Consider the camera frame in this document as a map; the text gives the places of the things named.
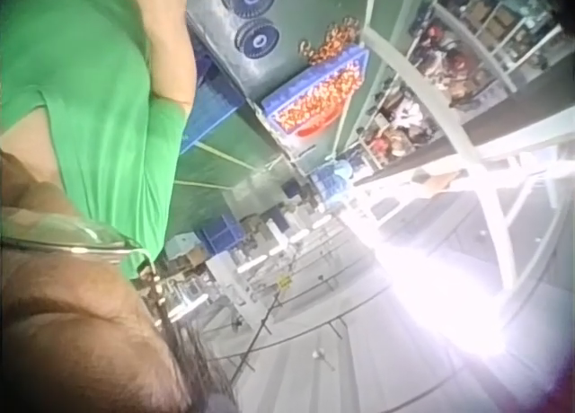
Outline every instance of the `hair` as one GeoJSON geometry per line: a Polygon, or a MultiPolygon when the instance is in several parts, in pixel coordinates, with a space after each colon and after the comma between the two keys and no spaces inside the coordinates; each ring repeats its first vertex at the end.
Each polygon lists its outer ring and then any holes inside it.
{"type": "MultiPolygon", "coordinates": [[[[11,259],[24,259],[24,251],[17,250],[11,254],[11,259]]],[[[155,292],[155,281],[151,281],[151,292],[155,292]]],[[[232,413],[237,412],[234,390],[230,379],[227,378],[220,363],[212,356],[210,350],[206,348],[199,339],[199,333],[193,328],[193,320],[184,318],[172,323],[169,319],[166,301],[157,301],[158,297],[144,297],[145,304],[155,314],[155,319],[159,317],[161,325],[157,331],[160,340],[164,341],[169,351],[169,361],[156,362],[156,356],[147,359],[147,341],[140,345],[135,360],[141,363],[142,370],[137,370],[135,380],[125,380],[128,374],[123,374],[121,369],[100,364],[96,360],[95,371],[92,370],[94,360],[90,358],[91,348],[78,348],[70,345],[67,361],[69,364],[82,364],[80,368],[71,365],[67,368],[66,360],[61,364],[54,357],[61,354],[61,351],[54,352],[51,357],[43,356],[51,352],[52,347],[47,347],[54,342],[54,337],[49,335],[48,343],[42,343],[42,333],[38,334],[38,339],[33,340],[24,347],[24,338],[12,338],[7,336],[4,328],[11,323],[18,321],[21,317],[30,312],[27,307],[21,310],[13,307],[11,316],[15,320],[2,321],[3,331],[3,356],[2,356],[2,384],[0,385],[0,400],[5,411],[8,412],[35,412],[45,411],[41,403],[48,403],[60,411],[85,411],[85,412],[107,412],[122,411],[124,413],[232,413]],[[45,350],[37,350],[35,346],[42,343],[45,350]],[[30,356],[30,348],[36,349],[39,356],[30,356]],[[42,358],[46,357],[48,363],[42,364],[42,358]],[[43,373],[42,366],[47,366],[48,371],[43,373]],[[58,379],[61,378],[63,384],[74,388],[68,391],[54,391],[58,387],[58,379]],[[118,386],[118,382],[130,382],[118,386]]],[[[40,300],[33,305],[35,308],[48,309],[48,306],[41,306],[40,300]]],[[[64,304],[60,307],[52,302],[50,309],[64,309],[64,304]]],[[[70,325],[76,325],[76,320],[69,321],[70,325]]],[[[66,328],[57,328],[56,343],[61,337],[61,330],[66,332],[66,328]]],[[[26,334],[27,339],[34,338],[33,333],[26,334]]],[[[127,347],[126,354],[129,356],[134,352],[133,346],[127,347]]]]}

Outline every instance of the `cardboard box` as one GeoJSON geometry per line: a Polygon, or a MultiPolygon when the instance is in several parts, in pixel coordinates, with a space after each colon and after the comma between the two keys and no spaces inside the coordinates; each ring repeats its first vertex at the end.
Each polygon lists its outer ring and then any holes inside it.
{"type": "Polygon", "coordinates": [[[208,259],[209,259],[208,252],[201,245],[194,247],[188,253],[188,260],[190,261],[190,264],[193,267],[197,267],[198,265],[201,265],[202,263],[204,263],[208,259]]]}

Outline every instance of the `green t-shirt sleeve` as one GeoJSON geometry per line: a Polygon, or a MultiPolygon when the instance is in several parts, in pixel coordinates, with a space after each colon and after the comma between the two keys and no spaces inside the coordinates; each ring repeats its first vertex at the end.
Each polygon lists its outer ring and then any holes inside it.
{"type": "MultiPolygon", "coordinates": [[[[147,139],[144,154],[144,178],[140,195],[143,223],[138,239],[152,254],[164,245],[170,200],[176,166],[180,155],[181,136],[186,125],[183,109],[174,101],[152,98],[148,113],[147,139]]],[[[128,279],[137,278],[140,256],[132,256],[122,263],[121,270],[128,279]]]]}
{"type": "Polygon", "coordinates": [[[162,229],[167,224],[185,125],[186,117],[178,103],[151,99],[144,154],[143,197],[148,216],[159,216],[161,220],[156,226],[162,229]]]}

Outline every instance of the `eyeglasses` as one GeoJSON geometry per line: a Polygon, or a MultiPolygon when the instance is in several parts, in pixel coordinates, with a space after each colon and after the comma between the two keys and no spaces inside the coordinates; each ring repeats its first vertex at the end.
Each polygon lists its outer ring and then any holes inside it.
{"type": "Polygon", "coordinates": [[[158,315],[168,346],[177,346],[178,334],[168,317],[162,280],[154,260],[137,242],[108,225],[70,215],[2,207],[1,220],[0,244],[5,249],[63,253],[117,265],[125,259],[141,258],[139,277],[146,283],[145,303],[158,315]]]}

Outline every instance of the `white metal railing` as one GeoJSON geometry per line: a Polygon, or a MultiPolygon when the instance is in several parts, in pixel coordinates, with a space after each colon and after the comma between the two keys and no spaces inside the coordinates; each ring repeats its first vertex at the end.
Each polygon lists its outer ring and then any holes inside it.
{"type": "Polygon", "coordinates": [[[497,194],[489,183],[487,169],[483,166],[479,152],[465,133],[456,113],[448,108],[441,92],[425,80],[419,71],[410,64],[389,42],[367,28],[363,32],[364,41],[374,53],[399,73],[405,83],[417,95],[431,116],[445,132],[447,139],[457,151],[462,166],[473,179],[475,192],[482,206],[485,220],[491,234],[499,262],[502,283],[505,289],[512,289],[517,280],[516,259],[509,235],[506,217],[497,194]]]}

